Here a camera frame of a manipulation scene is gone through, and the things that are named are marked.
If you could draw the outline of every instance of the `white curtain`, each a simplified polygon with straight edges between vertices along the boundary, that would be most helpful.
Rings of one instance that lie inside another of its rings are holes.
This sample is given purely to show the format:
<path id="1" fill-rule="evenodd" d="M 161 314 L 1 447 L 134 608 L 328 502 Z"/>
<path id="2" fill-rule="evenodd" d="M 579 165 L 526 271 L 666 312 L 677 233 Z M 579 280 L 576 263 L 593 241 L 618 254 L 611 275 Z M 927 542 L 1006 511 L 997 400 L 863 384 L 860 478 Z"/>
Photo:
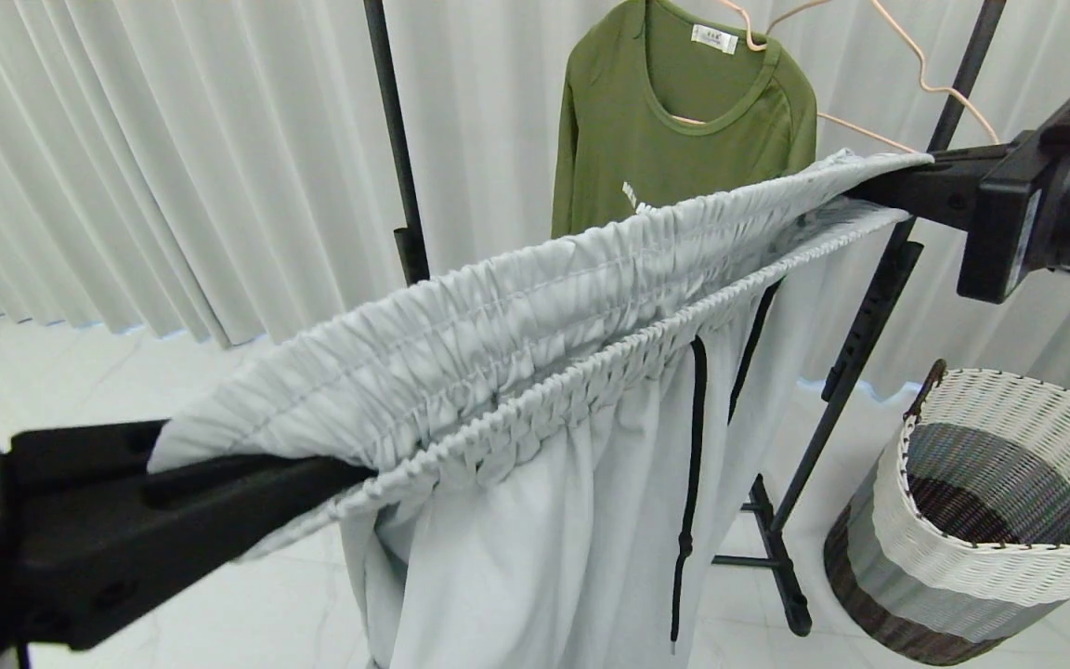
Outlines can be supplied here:
<path id="1" fill-rule="evenodd" d="M 710 20 L 716 0 L 679 0 Z M 950 83 L 981 0 L 884 0 Z M 392 0 L 404 125 L 433 272 L 548 233 L 570 49 L 613 0 Z M 743 0 L 761 30 L 798 0 Z M 774 31 L 828 113 L 924 147 L 943 97 L 867 0 Z M 1070 3 L 1007 3 L 973 101 L 1003 139 L 1070 95 Z M 821 155 L 884 145 L 820 127 Z M 965 116 L 956 147 L 985 143 Z M 402 284 L 402 225 L 363 7 L 263 3 L 0 3 L 0 313 L 199 338 L 285 339 Z M 1035 275 L 1006 305 L 954 295 L 963 234 L 927 249 L 867 378 L 917 380 L 935 356 L 1070 386 L 1070 279 Z M 841 263 L 806 375 L 823 378 L 880 243 Z"/>
<path id="2" fill-rule="evenodd" d="M 0 314 L 285 339 L 402 285 L 361 13 L 0 3 Z"/>

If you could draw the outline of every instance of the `care label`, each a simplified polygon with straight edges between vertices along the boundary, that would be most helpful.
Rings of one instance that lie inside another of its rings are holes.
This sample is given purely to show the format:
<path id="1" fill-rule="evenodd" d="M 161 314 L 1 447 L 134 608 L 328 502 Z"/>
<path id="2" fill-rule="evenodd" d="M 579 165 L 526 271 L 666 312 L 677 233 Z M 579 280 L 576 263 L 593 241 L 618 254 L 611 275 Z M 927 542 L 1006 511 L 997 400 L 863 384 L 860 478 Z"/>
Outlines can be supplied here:
<path id="1" fill-rule="evenodd" d="M 718 51 L 732 55 L 737 47 L 737 35 L 721 32 L 705 25 L 692 26 L 692 42 L 707 44 Z"/>

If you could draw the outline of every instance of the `woven basket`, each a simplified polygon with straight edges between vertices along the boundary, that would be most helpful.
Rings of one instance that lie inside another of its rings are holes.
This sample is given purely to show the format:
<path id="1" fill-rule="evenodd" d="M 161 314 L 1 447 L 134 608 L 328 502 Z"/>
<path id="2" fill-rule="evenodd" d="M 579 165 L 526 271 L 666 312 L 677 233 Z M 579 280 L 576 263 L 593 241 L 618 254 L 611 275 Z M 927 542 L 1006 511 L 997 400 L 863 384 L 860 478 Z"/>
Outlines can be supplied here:
<path id="1" fill-rule="evenodd" d="M 939 361 L 824 542 L 837 598 L 927 665 L 990 651 L 1070 598 L 1070 391 Z"/>

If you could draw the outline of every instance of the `olive green shirt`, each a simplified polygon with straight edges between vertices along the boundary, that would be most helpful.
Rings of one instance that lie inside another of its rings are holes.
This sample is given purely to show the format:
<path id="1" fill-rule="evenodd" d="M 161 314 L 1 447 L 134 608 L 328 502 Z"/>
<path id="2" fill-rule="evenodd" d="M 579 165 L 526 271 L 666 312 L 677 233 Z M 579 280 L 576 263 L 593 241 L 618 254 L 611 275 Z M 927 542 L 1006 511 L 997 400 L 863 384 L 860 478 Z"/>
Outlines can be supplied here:
<path id="1" fill-rule="evenodd" d="M 697 25 L 721 32 L 693 41 Z M 814 161 L 811 85 L 774 39 L 754 33 L 764 51 L 744 41 L 663 0 L 628 0 L 594 26 L 568 57 L 552 237 Z"/>

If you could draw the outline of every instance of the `white tile floor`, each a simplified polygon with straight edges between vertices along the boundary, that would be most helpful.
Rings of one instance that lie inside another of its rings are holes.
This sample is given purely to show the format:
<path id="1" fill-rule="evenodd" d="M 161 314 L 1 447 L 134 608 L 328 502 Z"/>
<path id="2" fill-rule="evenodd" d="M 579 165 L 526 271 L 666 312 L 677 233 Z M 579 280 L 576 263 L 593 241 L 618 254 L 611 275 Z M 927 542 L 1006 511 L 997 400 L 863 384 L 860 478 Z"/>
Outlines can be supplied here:
<path id="1" fill-rule="evenodd" d="M 160 419 L 217 384 L 265 339 L 230 351 L 187 337 L 143 331 L 42 328 L 0 319 L 0 440 L 21 429 Z M 769 573 L 710 567 L 701 602 L 693 668 L 895 669 L 918 666 L 876 644 L 832 597 L 820 544 L 881 444 L 897 426 L 910 392 L 878 404 L 859 391 L 802 498 L 786 541 L 811 600 L 814 630 L 791 635 Z M 793 419 L 767 462 L 768 483 L 784 482 L 823 404 L 799 390 Z M 776 495 L 778 486 L 770 486 Z M 725 538 L 730 552 L 761 553 L 750 518 Z M 335 529 L 271 558 L 219 568 L 91 652 L 33 647 L 39 669 L 362 668 L 368 660 L 340 539 Z M 968 666 L 1070 669 L 1070 603 Z"/>

